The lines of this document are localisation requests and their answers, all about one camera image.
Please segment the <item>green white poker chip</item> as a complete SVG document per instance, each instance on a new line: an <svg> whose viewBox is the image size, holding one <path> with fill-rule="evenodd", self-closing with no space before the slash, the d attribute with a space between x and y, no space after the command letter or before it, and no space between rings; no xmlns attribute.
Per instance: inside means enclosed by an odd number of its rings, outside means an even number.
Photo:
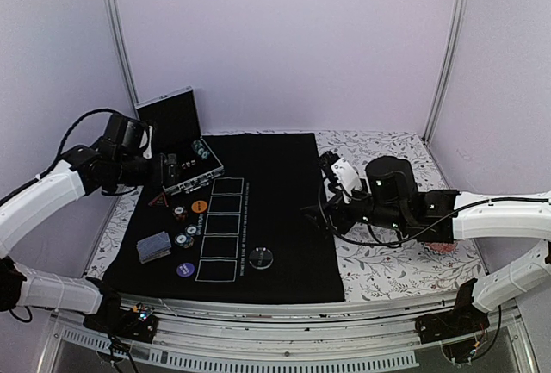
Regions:
<svg viewBox="0 0 551 373"><path fill-rule="evenodd" d="M185 234L189 237L196 236L197 233L198 233L198 227L195 225L188 225L185 228Z"/></svg>
<svg viewBox="0 0 551 373"><path fill-rule="evenodd" d="M175 237L175 244L182 248L190 248L194 244L194 237L186 233L180 233Z"/></svg>

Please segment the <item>blue playing card deck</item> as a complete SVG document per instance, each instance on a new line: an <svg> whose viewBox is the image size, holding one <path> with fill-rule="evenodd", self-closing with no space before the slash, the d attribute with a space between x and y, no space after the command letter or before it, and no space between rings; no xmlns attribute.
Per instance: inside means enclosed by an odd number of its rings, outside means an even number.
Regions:
<svg viewBox="0 0 551 373"><path fill-rule="evenodd" d="M142 264L170 255L170 236L167 232L153 234L138 241L136 249Z"/></svg>

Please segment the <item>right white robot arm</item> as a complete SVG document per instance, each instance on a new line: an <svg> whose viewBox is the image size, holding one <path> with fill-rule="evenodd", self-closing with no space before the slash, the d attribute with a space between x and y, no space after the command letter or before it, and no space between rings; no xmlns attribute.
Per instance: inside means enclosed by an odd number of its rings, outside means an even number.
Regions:
<svg viewBox="0 0 551 373"><path fill-rule="evenodd" d="M526 238L536 245L504 268L465 282L445 327L464 334L478 318L540 285L550 275L550 194L481 195L459 190L418 188L411 163L394 156L368 162L361 178L348 161L328 151L319 157L323 179L319 193L328 201L302 212L323 233L346 243L348 231L363 224L372 232L385 228L397 238L376 237L367 246L397 248L410 241L453 244L482 238Z"/></svg>

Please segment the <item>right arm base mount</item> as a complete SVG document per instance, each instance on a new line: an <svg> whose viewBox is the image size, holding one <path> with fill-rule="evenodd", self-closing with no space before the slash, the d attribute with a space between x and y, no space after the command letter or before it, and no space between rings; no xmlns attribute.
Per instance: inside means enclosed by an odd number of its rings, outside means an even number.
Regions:
<svg viewBox="0 0 551 373"><path fill-rule="evenodd" d="M465 282L458 290L454 306L441 313L429 313L415 319L415 330L422 344L480 333L486 335L490 326L487 312L474 306L473 291L477 278ZM482 339L444 345L443 355L453 364L468 364L475 360Z"/></svg>

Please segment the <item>aluminium poker chip case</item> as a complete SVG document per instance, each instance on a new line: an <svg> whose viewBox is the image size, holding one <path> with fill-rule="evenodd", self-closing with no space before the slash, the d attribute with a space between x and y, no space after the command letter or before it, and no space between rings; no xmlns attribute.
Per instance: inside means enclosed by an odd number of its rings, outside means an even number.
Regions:
<svg viewBox="0 0 551 373"><path fill-rule="evenodd" d="M153 151L177 156L178 178L175 185L164 189L166 194L189 194L224 174L223 164L203 138L191 87L140 103L137 113L142 121L150 122L155 127ZM206 144L211 152L208 159L202 160L196 156L191 147L194 140L202 140ZM181 163L191 160L196 162L196 166L187 170L180 167Z"/></svg>

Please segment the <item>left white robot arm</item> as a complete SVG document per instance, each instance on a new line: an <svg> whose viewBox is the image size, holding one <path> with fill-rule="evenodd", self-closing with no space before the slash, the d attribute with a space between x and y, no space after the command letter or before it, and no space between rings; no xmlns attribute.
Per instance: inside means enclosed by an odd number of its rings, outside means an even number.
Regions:
<svg viewBox="0 0 551 373"><path fill-rule="evenodd" d="M121 333L127 313L108 301L108 288L86 278L64 277L18 264L13 248L43 221L97 190L162 187L165 156L153 150L156 123L106 109L108 123L91 146L59 146L52 164L1 200L1 309L66 309L93 314L109 333Z"/></svg>

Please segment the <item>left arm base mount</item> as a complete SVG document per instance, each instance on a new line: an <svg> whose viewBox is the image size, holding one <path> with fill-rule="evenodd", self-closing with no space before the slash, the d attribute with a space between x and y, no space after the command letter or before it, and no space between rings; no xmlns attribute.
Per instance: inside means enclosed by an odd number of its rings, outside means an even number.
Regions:
<svg viewBox="0 0 551 373"><path fill-rule="evenodd" d="M128 309L121 307L119 296L104 297L95 314L84 316L83 326L118 339L151 344L158 328L155 309L139 302Z"/></svg>

